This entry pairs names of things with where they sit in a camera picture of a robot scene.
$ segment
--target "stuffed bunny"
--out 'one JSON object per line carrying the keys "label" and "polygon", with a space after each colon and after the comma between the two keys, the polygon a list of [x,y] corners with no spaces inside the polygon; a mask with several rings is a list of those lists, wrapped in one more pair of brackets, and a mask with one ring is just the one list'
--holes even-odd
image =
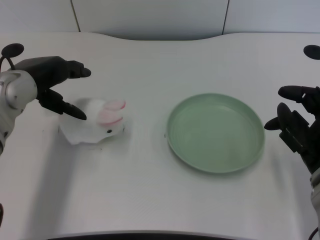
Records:
{"label": "stuffed bunny", "polygon": [[86,120],[67,114],[59,118],[60,128],[72,145],[98,143],[125,129],[121,115],[122,109],[126,106],[124,100],[105,101],[98,98],[81,98],[73,105],[86,114]]}

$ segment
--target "light green plate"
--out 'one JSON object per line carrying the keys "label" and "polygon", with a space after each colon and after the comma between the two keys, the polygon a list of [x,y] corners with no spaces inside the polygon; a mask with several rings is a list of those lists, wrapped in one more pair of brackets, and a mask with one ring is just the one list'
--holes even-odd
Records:
{"label": "light green plate", "polygon": [[257,114],[226,95],[192,96],[174,108],[166,137],[175,154],[190,166],[229,173],[258,160],[265,131]]}

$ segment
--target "pink rabbit ear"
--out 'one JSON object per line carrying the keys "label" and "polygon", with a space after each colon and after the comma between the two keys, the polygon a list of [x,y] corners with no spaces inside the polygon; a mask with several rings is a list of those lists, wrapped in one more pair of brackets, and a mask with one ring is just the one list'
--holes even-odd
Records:
{"label": "pink rabbit ear", "polygon": [[99,112],[96,122],[101,126],[109,126],[120,122],[123,117],[119,116],[115,111],[103,109]]}
{"label": "pink rabbit ear", "polygon": [[120,109],[124,109],[125,106],[126,106],[125,100],[112,100],[112,101],[107,101],[103,105],[103,108],[111,111],[118,111]]}

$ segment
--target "white table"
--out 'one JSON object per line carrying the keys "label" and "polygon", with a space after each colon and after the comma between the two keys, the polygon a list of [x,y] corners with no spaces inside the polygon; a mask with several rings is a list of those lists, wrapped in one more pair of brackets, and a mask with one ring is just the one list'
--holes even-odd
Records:
{"label": "white table", "polygon": [[236,239],[307,239],[317,226],[310,174],[298,154],[266,132],[263,157],[230,175],[194,170],[165,139],[172,108],[207,92],[247,103],[263,123],[285,102],[285,85],[320,85],[320,61],[304,55],[320,34],[238,33],[197,41],[132,41],[94,33],[1,34],[26,58],[61,56],[92,71],[53,89],[76,97],[125,98],[123,135],[71,146],[58,116],[30,103],[0,157],[0,239],[117,231],[179,231]]}

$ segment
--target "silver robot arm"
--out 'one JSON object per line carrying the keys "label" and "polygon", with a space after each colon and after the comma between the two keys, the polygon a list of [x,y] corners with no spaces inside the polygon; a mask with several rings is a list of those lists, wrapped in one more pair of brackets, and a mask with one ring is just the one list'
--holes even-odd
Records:
{"label": "silver robot arm", "polygon": [[36,82],[28,72],[9,70],[0,73],[0,154],[15,127],[16,117],[37,94]]}

